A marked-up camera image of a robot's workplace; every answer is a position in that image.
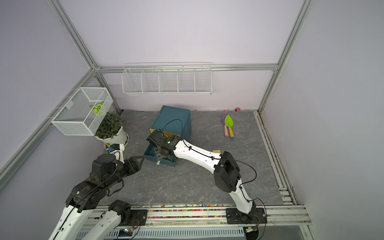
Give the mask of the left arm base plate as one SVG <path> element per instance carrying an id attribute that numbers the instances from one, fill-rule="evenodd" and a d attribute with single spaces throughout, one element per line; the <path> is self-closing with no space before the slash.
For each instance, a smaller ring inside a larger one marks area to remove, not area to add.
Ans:
<path id="1" fill-rule="evenodd" d="M 103 220 L 105 220 L 108 224 L 114 223 L 116 227 L 142 227 L 146 224 L 146 221 L 148 219 L 147 215 L 147 210 L 138 209 L 131 209 L 122 214 L 118 214 L 116 211 L 107 211 L 103 216 Z"/>

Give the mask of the teal drawer cabinet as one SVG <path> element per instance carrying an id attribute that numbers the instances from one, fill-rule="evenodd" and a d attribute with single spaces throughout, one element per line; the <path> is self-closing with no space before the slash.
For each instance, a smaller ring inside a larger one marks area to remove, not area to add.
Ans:
<path id="1" fill-rule="evenodd" d="M 188 141 L 192 134 L 191 111 L 182 108 L 162 106 L 150 132 L 161 130 L 165 135 L 177 135 Z"/>

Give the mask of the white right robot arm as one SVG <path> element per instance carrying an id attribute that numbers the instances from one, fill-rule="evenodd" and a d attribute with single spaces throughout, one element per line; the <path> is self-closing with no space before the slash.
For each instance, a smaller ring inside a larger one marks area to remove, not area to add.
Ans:
<path id="1" fill-rule="evenodd" d="M 153 146 L 157 160 L 173 156 L 208 170 L 214 175 L 215 185 L 230 194 L 237 211 L 249 219 L 253 217 L 257 206 L 244 188 L 238 162 L 229 152 L 210 152 L 192 145 L 180 136 L 167 137 L 159 131 L 152 132 L 147 142 Z"/>

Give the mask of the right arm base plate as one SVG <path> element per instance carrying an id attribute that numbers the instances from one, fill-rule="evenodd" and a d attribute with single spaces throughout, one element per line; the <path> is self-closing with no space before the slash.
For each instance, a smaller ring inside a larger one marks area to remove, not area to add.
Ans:
<path id="1" fill-rule="evenodd" d="M 267 215 L 263 208 L 254 208 L 249 214 L 242 213 L 236 208 L 227 208 L 226 218 L 229 225 L 259 225 L 267 223 Z"/>

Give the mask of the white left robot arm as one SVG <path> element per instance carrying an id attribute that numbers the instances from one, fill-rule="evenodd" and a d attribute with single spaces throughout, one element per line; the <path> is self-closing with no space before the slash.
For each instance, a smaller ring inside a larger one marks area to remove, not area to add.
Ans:
<path id="1" fill-rule="evenodd" d="M 76 185 L 66 200 L 62 216 L 53 230 L 51 240 L 74 240 L 84 223 L 99 205 L 100 200 L 111 196 L 110 188 L 122 183 L 125 177 L 137 173 L 144 162 L 143 156 L 120 161 L 113 154 L 99 156 L 92 164 L 90 176 Z M 144 210 L 132 211 L 131 205 L 116 200 L 110 204 L 100 221 L 84 236 L 85 240 L 103 240 L 121 225 L 138 229 L 146 222 Z"/>

